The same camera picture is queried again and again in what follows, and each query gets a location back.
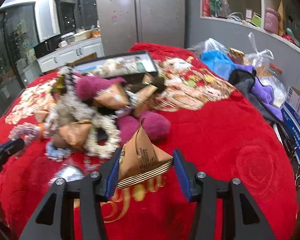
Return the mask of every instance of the blue plastic bag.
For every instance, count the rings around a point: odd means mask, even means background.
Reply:
[[[211,71],[225,80],[228,80],[231,72],[238,68],[227,55],[218,50],[203,52],[200,60],[205,63]]]

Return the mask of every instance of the refrigerator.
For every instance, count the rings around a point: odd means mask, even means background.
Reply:
[[[185,0],[97,0],[105,55],[136,42],[184,47]]]

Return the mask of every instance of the metal screw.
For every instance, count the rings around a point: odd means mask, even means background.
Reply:
[[[63,178],[59,178],[56,180],[57,185],[62,185],[64,182],[65,182],[65,180]]]
[[[198,176],[198,178],[203,179],[203,178],[205,178],[207,176],[207,174],[205,172],[203,172],[203,171],[199,171],[197,173],[197,176]]]
[[[91,173],[90,173],[90,177],[92,177],[92,178],[99,177],[99,175],[100,175],[100,173],[97,172],[97,171],[94,171],[94,172],[91,172]]]
[[[239,185],[241,183],[241,181],[238,178],[233,178],[232,183],[235,185]]]

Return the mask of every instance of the cardboard box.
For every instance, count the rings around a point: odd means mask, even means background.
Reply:
[[[290,128],[296,145],[296,158],[300,164],[300,91],[289,87],[288,96],[282,106],[282,116],[284,123]]]

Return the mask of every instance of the metal ring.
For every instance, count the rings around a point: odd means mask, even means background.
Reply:
[[[300,177],[300,175],[296,177],[296,181],[295,181],[296,187],[300,187],[300,185],[297,184],[297,180],[299,177]]]

